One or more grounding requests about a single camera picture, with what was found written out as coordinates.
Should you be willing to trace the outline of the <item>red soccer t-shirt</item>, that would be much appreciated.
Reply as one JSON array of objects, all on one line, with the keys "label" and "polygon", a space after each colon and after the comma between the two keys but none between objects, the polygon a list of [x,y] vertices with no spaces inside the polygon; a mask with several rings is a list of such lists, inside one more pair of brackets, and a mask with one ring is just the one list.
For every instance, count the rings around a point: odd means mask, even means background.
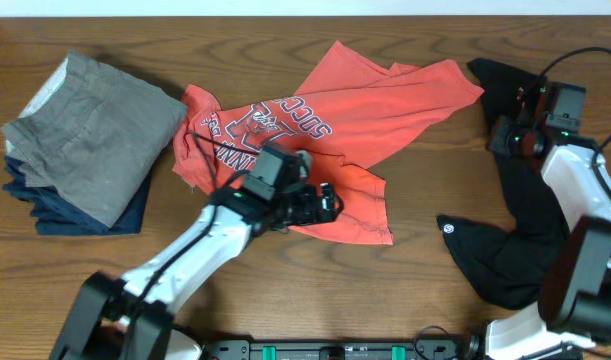
[{"label": "red soccer t-shirt", "polygon": [[224,110],[211,93],[188,86],[182,97],[188,113],[173,138],[173,170],[211,193],[234,172],[253,169],[267,142],[305,150],[313,158],[311,182],[331,183],[345,208],[335,222],[305,226],[301,233],[390,245],[386,182],[370,167],[483,92],[451,59],[382,68],[335,42],[291,96]]}]

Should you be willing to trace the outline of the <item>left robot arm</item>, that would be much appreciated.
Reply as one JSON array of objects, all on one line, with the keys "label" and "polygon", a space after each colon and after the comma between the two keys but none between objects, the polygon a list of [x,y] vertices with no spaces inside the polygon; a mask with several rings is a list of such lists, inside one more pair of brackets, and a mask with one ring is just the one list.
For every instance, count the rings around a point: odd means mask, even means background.
[{"label": "left robot arm", "polygon": [[334,222],[344,209],[330,183],[309,182],[305,151],[266,146],[251,170],[215,189],[173,243],[118,278],[98,271],[81,286],[53,359],[163,359],[176,314],[205,281],[269,230]]}]

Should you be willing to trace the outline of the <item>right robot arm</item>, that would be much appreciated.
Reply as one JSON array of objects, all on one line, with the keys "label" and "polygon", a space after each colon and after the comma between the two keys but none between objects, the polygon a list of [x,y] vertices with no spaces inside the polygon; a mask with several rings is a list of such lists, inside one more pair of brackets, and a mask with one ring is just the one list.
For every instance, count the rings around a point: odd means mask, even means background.
[{"label": "right robot arm", "polygon": [[491,322],[487,359],[564,359],[611,345],[611,178],[602,148],[579,134],[585,90],[542,81],[533,102],[500,117],[488,148],[530,160],[554,193],[570,238],[537,302]]}]

